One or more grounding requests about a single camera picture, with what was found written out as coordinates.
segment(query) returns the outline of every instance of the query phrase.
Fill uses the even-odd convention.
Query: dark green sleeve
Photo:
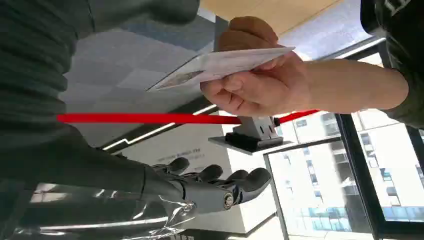
[[[78,38],[61,2],[0,1],[0,176],[140,191],[144,164],[92,149],[56,120]]]
[[[404,76],[409,86],[405,101],[384,112],[402,123],[424,128],[423,1],[411,0],[395,13],[390,11],[383,0],[377,2],[378,22],[387,32],[386,44],[391,67]]]
[[[387,38],[391,66],[398,70],[408,83],[409,92],[406,99],[397,107],[385,110],[386,114],[399,122],[414,128],[424,129],[424,64],[419,58],[409,54],[408,50],[416,49],[422,43],[400,45],[395,39]]]

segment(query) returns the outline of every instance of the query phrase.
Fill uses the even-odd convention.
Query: person's arm
[[[232,20],[221,36],[219,49],[279,48],[277,40],[263,20],[240,17]],[[336,113],[391,109],[400,105],[409,91],[396,70],[344,59],[304,62],[294,52],[200,87],[212,103],[241,116],[310,109]]]
[[[334,113],[387,110],[400,105],[408,95],[408,83],[397,70],[344,59],[308,62],[306,69],[309,109]]]

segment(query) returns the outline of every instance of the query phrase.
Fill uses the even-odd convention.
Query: black metal frame
[[[383,41],[378,45],[367,48],[363,51],[355,53],[347,59],[349,60],[360,60],[368,57],[372,54],[379,53],[383,62],[384,67],[390,68],[389,55],[386,50],[386,42]],[[403,222],[403,221],[386,221],[383,209],[378,199],[376,189],[374,188],[373,180],[368,168],[366,157],[364,155],[361,142],[358,136],[358,131],[355,127],[352,115],[350,114],[335,114],[337,124],[340,130],[340,136],[323,139],[313,142],[302,143],[286,148],[279,149],[273,152],[265,153],[264,160],[267,169],[271,172],[272,167],[270,165],[269,154],[278,152],[285,152],[289,150],[305,148],[320,144],[326,144],[330,142],[342,140],[343,145],[346,149],[346,153],[349,159],[349,165],[352,170],[353,176],[356,181],[356,185],[359,191],[359,195],[362,199],[362,205],[369,222],[371,233],[375,240],[381,239],[400,239],[400,240],[417,240],[424,239],[424,222]],[[412,146],[418,158],[421,168],[424,167],[424,142],[421,138],[418,129],[407,126],[406,130],[409,134]],[[277,203],[277,215],[281,222],[281,228],[285,239],[289,239],[287,227],[285,225],[284,213],[281,209],[280,200],[277,195],[277,189],[274,183],[274,176],[272,176],[271,188],[274,194],[275,202]]]

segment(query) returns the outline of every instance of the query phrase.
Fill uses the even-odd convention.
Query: ceiling panel
[[[255,16],[267,21],[278,35],[318,16],[340,0],[203,0],[202,7],[223,19]]]
[[[215,24],[202,17],[185,26],[137,18],[80,40],[59,97],[68,113],[166,113],[201,96],[199,86],[146,92],[199,53],[211,51]],[[140,124],[75,124],[94,147]]]

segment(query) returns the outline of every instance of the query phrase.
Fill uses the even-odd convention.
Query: led light strip
[[[213,109],[213,108],[215,108],[215,107],[216,107],[216,105],[215,105],[215,104],[210,105],[210,106],[207,106],[207,107],[205,107],[205,108],[203,108],[203,109],[200,109],[200,110],[198,110],[198,111],[194,112],[194,113],[193,113],[193,115],[199,115],[199,114],[202,114],[202,113],[207,112],[207,111],[209,111],[209,110],[211,110],[211,109]],[[104,147],[104,148],[103,148],[103,150],[111,149],[111,148],[113,148],[113,147],[115,147],[115,146],[117,146],[117,145],[119,145],[119,144],[121,144],[121,143],[126,143],[127,145],[131,145],[131,144],[133,144],[133,143],[135,143],[135,142],[137,142],[137,141],[140,141],[140,140],[145,139],[145,138],[147,138],[147,137],[149,137],[149,136],[152,136],[153,134],[159,133],[159,132],[161,132],[161,131],[163,131],[163,130],[165,130],[165,129],[168,129],[168,128],[170,128],[170,127],[174,126],[174,125],[175,125],[175,122],[168,123],[168,124],[166,124],[166,125],[163,125],[163,126],[161,126],[161,127],[156,128],[155,130],[152,130],[152,131],[150,131],[150,132],[148,132],[148,133],[146,133],[146,134],[143,134],[143,135],[141,135],[141,136],[139,136],[139,137],[136,137],[136,138],[134,138],[134,139],[133,139],[133,140],[131,140],[131,141],[128,141],[126,138],[123,138],[123,139],[121,139],[121,140],[119,140],[119,141],[117,141],[117,142],[112,143],[112,144],[111,144],[111,145],[109,145],[109,146]]]

